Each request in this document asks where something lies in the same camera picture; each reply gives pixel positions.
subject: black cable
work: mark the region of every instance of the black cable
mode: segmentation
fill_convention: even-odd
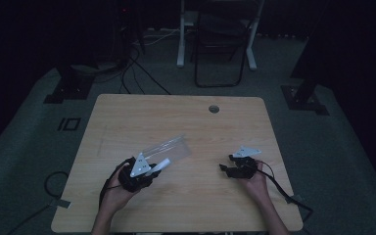
[[[138,66],[142,71],[144,71],[158,86],[160,86],[160,88],[166,92],[166,94],[170,95],[169,91],[167,91],[163,86],[161,86],[152,76],[150,73],[148,73],[145,68],[143,68],[139,63],[137,63],[136,61],[134,61],[132,58],[130,58],[130,60],[136,64],[136,66]]]
[[[62,196],[62,194],[54,194],[52,193],[49,189],[48,189],[48,182],[50,180],[51,177],[53,177],[54,175],[57,175],[57,174],[63,174],[66,176],[66,178],[69,177],[69,175],[66,173],[66,172],[63,172],[63,171],[56,171],[56,172],[53,172],[51,174],[49,174],[47,176],[47,178],[45,179],[44,181],[44,189],[45,189],[45,192],[51,196],[53,199],[55,200],[59,200]],[[29,222],[30,220],[32,220],[33,218],[35,218],[36,216],[38,216],[39,214],[41,214],[42,212],[44,212],[45,210],[47,210],[48,208],[50,208],[51,205],[48,204],[46,205],[45,207],[41,208],[40,210],[36,211],[35,213],[33,213],[32,215],[28,216],[26,219],[24,219],[22,222],[20,222],[16,227],[14,227],[13,229],[11,229],[11,231],[8,232],[8,235],[10,234],[14,234],[20,227],[22,227],[24,224],[26,224],[27,222]]]
[[[121,71],[118,72],[117,74],[114,74],[114,75],[112,75],[112,76],[110,76],[110,77],[108,77],[108,78],[105,78],[105,79],[95,78],[94,81],[93,81],[93,83],[104,83],[104,82],[108,82],[108,81],[110,81],[110,80],[115,79],[115,78],[118,77],[119,75],[121,75]]]
[[[252,167],[252,166],[247,165],[247,164],[245,164],[245,166],[250,167],[250,168],[253,168],[253,169],[256,169],[255,167]],[[310,207],[308,207],[308,206],[306,206],[306,205],[304,205],[304,204],[302,204],[302,203],[300,203],[300,202],[298,202],[298,201],[296,201],[296,200],[293,199],[291,196],[289,196],[289,195],[285,192],[285,190],[283,190],[283,188],[279,185],[279,183],[276,181],[276,179],[274,179],[273,170],[271,171],[273,175],[270,175],[270,174],[268,174],[268,173],[266,173],[266,172],[264,172],[264,171],[262,171],[262,170],[259,170],[259,169],[257,169],[257,171],[260,172],[260,173],[262,173],[262,174],[264,174],[265,176],[267,176],[267,177],[271,180],[271,182],[273,182],[273,184],[276,186],[277,190],[280,192],[280,194],[283,195],[283,197],[285,197],[285,199],[286,199],[286,201],[287,201],[288,203],[293,203],[293,204],[295,204],[296,206],[301,207],[301,208],[303,208],[303,209],[305,209],[305,210],[308,211],[306,217],[303,219],[303,222],[305,222],[305,221],[307,221],[307,220],[309,219],[309,217],[310,217],[310,216],[312,215],[312,213],[313,213],[313,209],[310,208]]]
[[[303,230],[305,233],[307,233],[308,235],[311,235],[311,233],[310,233],[307,229],[302,228],[302,230]]]
[[[42,209],[38,210],[37,212],[33,213],[32,215],[30,215],[29,217],[27,217],[26,219],[24,219],[21,223],[19,223],[15,228],[13,228],[9,233],[8,235],[10,234],[14,234],[14,232],[17,231],[17,229],[19,229],[21,226],[23,226],[24,224],[26,224],[28,221],[30,221],[31,219],[33,219],[34,217],[36,217],[37,215],[41,214],[42,212],[44,212],[45,210],[47,210],[48,208],[50,207],[50,205],[47,205],[45,207],[43,207]]]
[[[121,185],[109,187],[109,188],[106,188],[106,190],[110,190],[110,189],[114,189],[114,188],[119,188],[119,187],[121,187]]]
[[[66,173],[66,172],[63,172],[63,171],[55,171],[51,174],[49,174],[47,176],[47,178],[45,179],[44,181],[44,189],[45,189],[45,192],[47,192],[48,195],[50,195],[51,197],[53,197],[54,199],[61,199],[61,196],[62,196],[62,193],[60,194],[53,194],[52,192],[50,192],[50,190],[48,189],[48,181],[50,180],[51,177],[53,177],[54,175],[57,175],[57,174],[62,174],[64,175],[66,178],[69,178],[69,175]]]
[[[130,58],[132,61],[136,61],[136,60],[139,59],[140,52],[139,52],[139,50],[136,50],[136,52],[137,52],[137,54],[136,54],[136,58],[135,58],[135,59],[133,59],[133,58],[131,57],[131,55],[129,56],[129,58]],[[120,85],[120,88],[118,89],[118,94],[121,93],[121,88],[122,88],[122,87],[126,90],[127,94],[131,94],[130,91],[129,91],[129,89],[127,88],[126,84],[124,83],[124,76],[126,75],[126,73],[127,73],[127,71],[129,70],[129,68],[132,68],[132,69],[133,69],[133,64],[134,64],[133,62],[131,62],[130,64],[128,64],[127,67],[124,69],[123,73],[121,74],[121,85]]]
[[[145,91],[142,89],[140,86],[139,82],[136,79],[136,74],[135,74],[135,69],[132,67],[132,72],[133,72],[133,80],[136,82],[137,87],[139,87],[140,91],[145,95]]]
[[[127,73],[127,71],[129,70],[129,68],[130,67],[132,67],[132,70],[133,70],[133,65],[136,65],[136,66],[138,66],[144,73],[146,73],[158,86],[160,86],[160,88],[164,91],[164,92],[166,92],[168,95],[170,95],[170,93],[162,86],[162,85],[160,85],[152,76],[151,76],[151,74],[150,73],[148,73],[146,70],[145,70],[145,68],[143,68],[138,62],[137,62],[137,59],[139,58],[139,55],[140,55],[140,52],[139,52],[139,50],[136,48],[136,47],[134,47],[134,46],[132,46],[131,47],[131,49],[134,49],[136,52],[137,52],[137,57],[135,58],[135,59],[133,59],[131,56],[129,57],[129,59],[130,59],[130,61],[131,61],[131,63],[129,64],[129,66],[123,71],[123,73],[122,73],[122,75],[121,75],[121,85],[120,85],[120,88],[119,88],[119,90],[118,90],[118,93],[120,93],[120,91],[121,91],[121,88],[123,87],[125,90],[126,90],[126,92],[128,93],[128,94],[131,94],[130,93],[130,91],[129,91],[129,89],[126,87],[126,84],[125,84],[125,82],[124,82],[124,76],[126,75],[126,73]],[[139,82],[136,80],[136,76],[134,75],[133,76],[133,79],[135,80],[135,82],[136,82],[136,85],[139,87],[139,89],[142,91],[142,93],[143,94],[145,94],[145,92],[143,91],[143,89],[142,89],[142,87],[140,86],[140,84],[139,84]]]

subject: white plastic part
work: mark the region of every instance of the white plastic part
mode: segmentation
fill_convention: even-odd
[[[149,175],[151,175],[152,173],[154,173],[154,172],[156,172],[158,170],[162,170],[163,168],[167,167],[169,164],[170,164],[170,160],[169,159],[164,159],[162,162],[160,162],[159,164],[155,165],[155,167],[153,167],[151,170],[149,170],[145,175],[149,176]]]
[[[132,172],[130,172],[130,177],[136,177],[148,172],[149,170],[151,170],[151,167],[149,166],[148,162],[146,162],[143,154],[140,153],[136,159],[135,165],[133,166]]]
[[[259,149],[253,149],[253,148],[248,148],[241,146],[240,149],[233,154],[234,158],[244,158],[244,157],[251,157],[253,155],[260,154],[261,150]]]

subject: chair leg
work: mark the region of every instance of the chair leg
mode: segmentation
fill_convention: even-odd
[[[233,59],[234,55],[236,54],[237,49],[238,47],[234,48],[234,51],[231,53],[230,59],[228,59],[228,61],[231,61]]]
[[[245,45],[244,50],[243,50],[243,56],[241,59],[241,66],[240,66],[240,75],[239,75],[239,79],[236,82],[236,85],[238,85],[241,79],[243,78],[243,70],[244,70],[244,63],[246,61],[246,54],[247,54],[247,44]]]
[[[192,63],[192,58],[194,58],[195,53],[197,53],[195,51],[196,46],[197,46],[197,40],[194,41],[194,46],[192,47],[192,51],[191,51],[191,57],[189,58],[189,62],[191,63]]]
[[[202,87],[200,85],[200,83],[198,82],[198,77],[197,77],[197,73],[198,73],[198,41],[195,42],[195,45],[194,45],[194,80],[195,80],[195,85],[198,86],[198,87]]]

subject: white desk frame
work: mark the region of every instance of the white desk frame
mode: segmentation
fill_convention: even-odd
[[[264,0],[260,0],[258,4],[258,16],[256,17],[255,21],[252,24],[252,31],[250,33],[249,45],[247,46],[247,59],[249,61],[249,67],[251,71],[255,71],[258,69],[256,65],[255,55],[253,54],[252,46],[253,42],[255,41],[256,32],[258,31],[259,20],[261,15],[261,10],[264,5]],[[181,0],[181,15],[180,15],[180,31],[179,31],[179,48],[178,48],[178,58],[176,60],[176,66],[179,68],[184,67],[185,63],[185,26],[192,26],[194,25],[194,21],[191,19],[186,18],[186,14],[189,12],[185,12],[185,0]]]

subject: metal stand base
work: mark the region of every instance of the metal stand base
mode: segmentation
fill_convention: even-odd
[[[44,104],[62,104],[64,100],[85,100],[93,85],[94,76],[79,76],[78,85],[68,88],[63,79],[60,79],[53,94],[47,95]]]
[[[285,85],[281,86],[281,88],[290,110],[315,111],[317,115],[329,116],[326,107],[319,103],[314,93],[306,101],[300,101],[296,96],[300,87]]]

